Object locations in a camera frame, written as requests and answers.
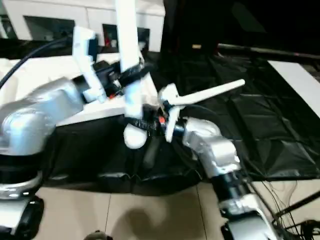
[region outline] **red component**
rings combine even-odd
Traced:
[[[161,124],[164,124],[166,122],[166,119],[163,116],[159,116],[159,122]]]

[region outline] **silver robotic arm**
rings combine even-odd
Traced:
[[[182,142],[199,157],[219,201],[220,213],[229,221],[221,228],[226,240],[280,240],[258,197],[241,173],[233,143],[212,122],[189,118]]]

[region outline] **white table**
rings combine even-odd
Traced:
[[[98,61],[114,63],[119,60],[118,53],[100,54]],[[0,59],[0,78],[12,68],[18,60]],[[0,90],[0,105],[19,100],[40,85],[60,77],[74,78],[80,71],[72,56],[41,57],[28,60]],[[157,90],[150,74],[141,80],[143,102],[155,105]],[[58,124],[58,126],[74,124],[94,119],[101,119],[125,113],[125,100],[118,96],[100,104],[98,101],[84,106],[84,110]]]

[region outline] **metal rod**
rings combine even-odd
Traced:
[[[312,201],[314,201],[314,200],[316,200],[318,198],[320,198],[320,191],[317,191],[314,194],[312,194],[312,195],[310,195],[310,196],[308,196],[308,197],[296,202],[295,204],[293,204],[293,205],[291,205],[291,206],[289,206],[289,207],[287,207],[285,209],[282,209],[281,211],[277,212],[275,214],[275,216],[279,218],[279,217],[281,217],[281,216],[283,216],[285,214],[288,214],[288,213],[292,212],[293,210],[301,208],[302,206],[304,206],[304,205],[306,205],[306,204],[308,204],[308,203],[310,203],[310,202],[312,202]]]
[[[275,49],[261,48],[261,47],[240,46],[240,45],[232,45],[232,44],[224,44],[224,43],[219,43],[218,49],[242,50],[242,51],[244,50],[244,51],[256,52],[260,54],[277,54],[277,55],[290,56],[290,57],[300,57],[300,58],[320,60],[320,55],[301,53],[301,52],[282,51],[282,50],[275,50]]]

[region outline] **joint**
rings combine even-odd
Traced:
[[[211,178],[211,183],[220,203],[229,203],[229,201],[233,203],[251,194],[247,181],[240,171],[215,176]]]

